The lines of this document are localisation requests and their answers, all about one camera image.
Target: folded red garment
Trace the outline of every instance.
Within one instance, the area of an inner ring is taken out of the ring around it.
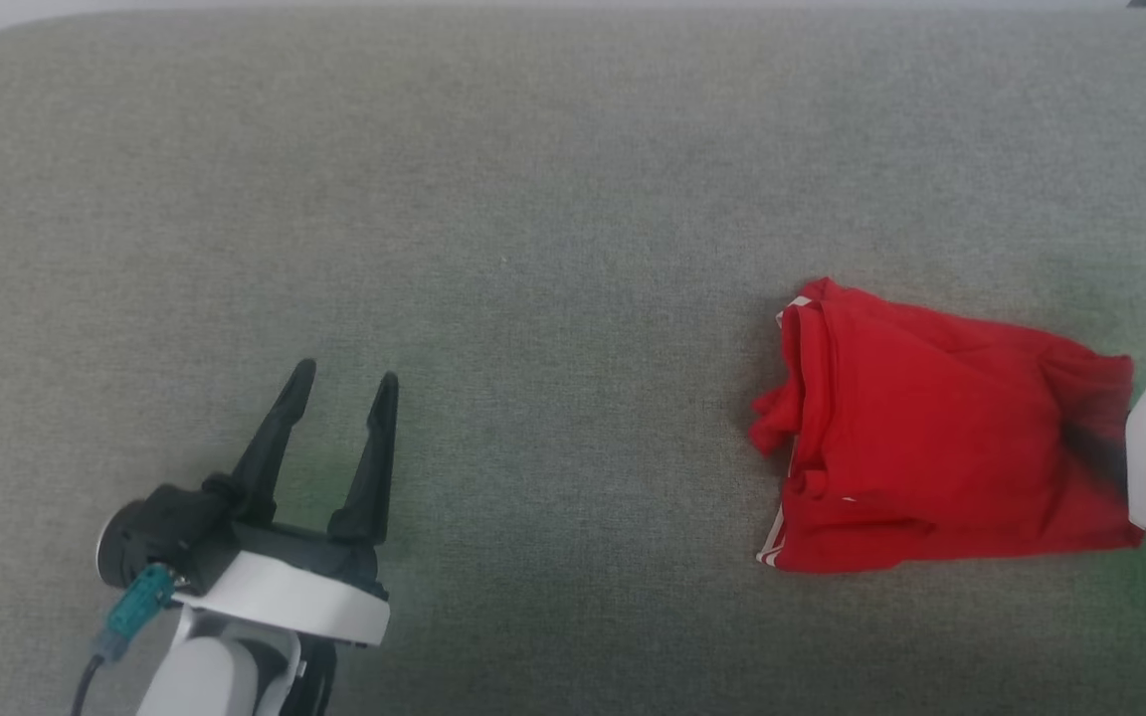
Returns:
[[[790,380],[755,402],[794,439],[761,561],[796,572],[1136,546],[1127,497],[1065,441],[1123,444],[1133,363],[1046,332],[832,281],[783,314]]]

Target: cable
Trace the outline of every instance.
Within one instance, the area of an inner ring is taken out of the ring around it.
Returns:
[[[69,716],[83,716],[83,702],[87,701],[87,690],[92,689],[95,669],[100,669],[102,663],[104,663],[104,658],[96,653],[87,662],[86,669],[83,669],[83,678],[78,679],[78,693],[73,694],[73,707],[70,708]]]
[[[317,697],[317,716],[327,716],[330,706],[330,692],[333,690],[333,672],[338,666],[338,653],[332,644],[320,644],[317,653],[321,658],[321,697]]]
[[[78,692],[73,693],[73,707],[70,716],[81,716],[83,702],[87,701],[87,690],[92,689],[95,670],[103,663],[113,663],[121,659],[126,648],[132,646],[132,639],[144,629],[144,624],[154,620],[171,604],[174,593],[174,575],[163,565],[149,565],[135,576],[126,593],[118,600],[104,629],[92,643],[92,660],[78,679]]]

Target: gray couch cushion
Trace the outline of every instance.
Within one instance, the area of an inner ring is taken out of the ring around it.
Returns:
[[[332,713],[1146,713],[1146,548],[792,576],[772,314],[819,275],[1146,375],[1146,13],[322,10],[0,34],[0,713],[60,713],[105,517],[282,518],[401,422]],[[95,682],[133,713],[172,620]]]

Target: black cable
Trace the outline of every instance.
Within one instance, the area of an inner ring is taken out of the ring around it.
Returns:
[[[95,669],[100,669],[102,663],[104,663],[104,658],[96,653],[87,662],[87,669],[83,669],[83,678],[78,679],[78,693],[73,694],[73,707],[70,708],[69,716],[83,716],[83,702],[87,701],[87,690],[92,689]]]
[[[320,644],[317,653],[321,656],[321,697],[317,697],[317,716],[327,716],[330,706],[330,692],[333,690],[333,672],[338,666],[338,653],[332,644]]]

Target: teal connector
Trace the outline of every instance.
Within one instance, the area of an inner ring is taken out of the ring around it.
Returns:
[[[95,638],[93,652],[104,661],[121,659],[132,639],[171,604],[174,576],[163,565],[149,565],[135,577],[117,607],[109,612],[104,630]]]

